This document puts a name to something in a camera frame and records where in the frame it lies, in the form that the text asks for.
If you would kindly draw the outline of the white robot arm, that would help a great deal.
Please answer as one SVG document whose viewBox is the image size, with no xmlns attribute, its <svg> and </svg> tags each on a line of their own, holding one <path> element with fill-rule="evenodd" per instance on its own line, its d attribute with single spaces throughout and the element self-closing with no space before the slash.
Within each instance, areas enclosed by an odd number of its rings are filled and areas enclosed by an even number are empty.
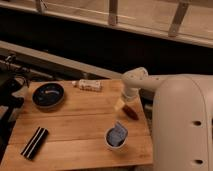
<svg viewBox="0 0 213 171">
<path fill-rule="evenodd" d="M 213 171 L 213 75 L 150 75 L 139 67 L 121 80 L 118 109 L 139 90 L 153 94 L 153 171 Z"/>
</svg>

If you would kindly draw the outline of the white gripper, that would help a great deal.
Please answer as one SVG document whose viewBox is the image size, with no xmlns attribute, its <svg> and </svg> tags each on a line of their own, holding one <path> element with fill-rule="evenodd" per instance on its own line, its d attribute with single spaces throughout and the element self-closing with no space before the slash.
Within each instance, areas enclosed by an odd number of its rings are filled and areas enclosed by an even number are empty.
<svg viewBox="0 0 213 171">
<path fill-rule="evenodd" d="M 123 91 L 121 93 L 121 97 L 125 102 L 128 102 L 128 101 L 133 101 L 137 97 L 137 94 L 138 94 L 137 89 L 124 87 Z M 117 100 L 117 102 L 114 106 L 114 109 L 116 111 L 119 111 L 120 109 L 122 109 L 126 105 L 126 103 L 122 99 Z"/>
</svg>

